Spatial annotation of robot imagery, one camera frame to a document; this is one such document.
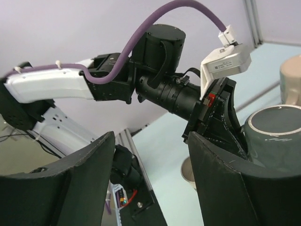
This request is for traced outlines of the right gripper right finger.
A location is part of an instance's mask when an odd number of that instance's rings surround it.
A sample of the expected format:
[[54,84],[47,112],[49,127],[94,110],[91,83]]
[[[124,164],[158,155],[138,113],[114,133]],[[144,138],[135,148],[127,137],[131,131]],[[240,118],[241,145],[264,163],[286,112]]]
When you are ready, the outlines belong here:
[[258,166],[196,132],[189,134],[188,147],[204,225],[300,225],[299,172]]

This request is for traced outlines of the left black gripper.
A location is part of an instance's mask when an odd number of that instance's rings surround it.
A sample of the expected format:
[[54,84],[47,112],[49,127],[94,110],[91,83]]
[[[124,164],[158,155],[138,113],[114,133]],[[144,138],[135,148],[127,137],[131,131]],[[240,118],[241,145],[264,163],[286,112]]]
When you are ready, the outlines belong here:
[[149,100],[186,120],[182,138],[195,131],[214,145],[248,159],[245,136],[234,109],[236,82],[216,79],[200,98],[200,85],[176,73],[186,34],[173,26],[152,25],[134,47],[130,62],[139,102]]

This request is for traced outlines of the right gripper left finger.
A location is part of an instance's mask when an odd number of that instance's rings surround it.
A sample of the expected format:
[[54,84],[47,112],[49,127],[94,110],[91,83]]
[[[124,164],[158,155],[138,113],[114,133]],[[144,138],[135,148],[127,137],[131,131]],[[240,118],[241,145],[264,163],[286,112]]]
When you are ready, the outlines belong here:
[[99,226],[114,150],[109,131],[51,164],[1,176],[1,225]]

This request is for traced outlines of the small steel cup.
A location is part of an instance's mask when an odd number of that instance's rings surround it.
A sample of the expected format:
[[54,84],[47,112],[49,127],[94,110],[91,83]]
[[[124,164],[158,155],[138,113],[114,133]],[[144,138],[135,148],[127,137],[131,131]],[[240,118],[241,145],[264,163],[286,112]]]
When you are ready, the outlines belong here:
[[196,183],[193,175],[192,164],[190,157],[187,157],[181,165],[182,178],[188,182],[194,190],[197,190]]

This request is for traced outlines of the dark green mug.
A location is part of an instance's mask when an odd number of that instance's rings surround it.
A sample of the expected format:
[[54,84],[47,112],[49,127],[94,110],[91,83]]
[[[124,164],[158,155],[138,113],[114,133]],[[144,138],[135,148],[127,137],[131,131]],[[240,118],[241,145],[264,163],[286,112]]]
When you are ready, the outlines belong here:
[[249,159],[268,169],[301,170],[301,107],[275,105],[252,113],[243,125]]

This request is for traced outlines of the beige mug coral print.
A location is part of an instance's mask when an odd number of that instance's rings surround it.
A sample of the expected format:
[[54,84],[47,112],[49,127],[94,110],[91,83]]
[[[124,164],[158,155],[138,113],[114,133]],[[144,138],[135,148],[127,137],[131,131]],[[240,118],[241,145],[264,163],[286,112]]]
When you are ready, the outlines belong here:
[[281,103],[301,105],[301,55],[285,60],[280,66]]

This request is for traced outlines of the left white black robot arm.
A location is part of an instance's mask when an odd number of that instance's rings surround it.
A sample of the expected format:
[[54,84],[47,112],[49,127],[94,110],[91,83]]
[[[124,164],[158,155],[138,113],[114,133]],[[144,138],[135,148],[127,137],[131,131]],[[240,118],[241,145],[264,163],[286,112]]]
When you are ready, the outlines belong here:
[[251,57],[235,39],[213,50],[199,69],[190,68],[200,78],[194,85],[186,73],[176,68],[182,53],[185,33],[173,26],[155,24],[143,32],[132,55],[126,57],[117,77],[106,84],[85,78],[104,78],[120,53],[99,55],[77,64],[32,67],[24,62],[0,81],[0,113],[13,128],[38,138],[51,136],[70,144],[64,155],[93,142],[94,136],[70,120],[55,105],[59,98],[94,101],[121,100],[130,104],[132,94],[139,102],[148,100],[186,120],[182,135],[197,132],[216,146],[242,159],[248,158],[245,136],[234,109],[236,82],[231,75],[245,72]]

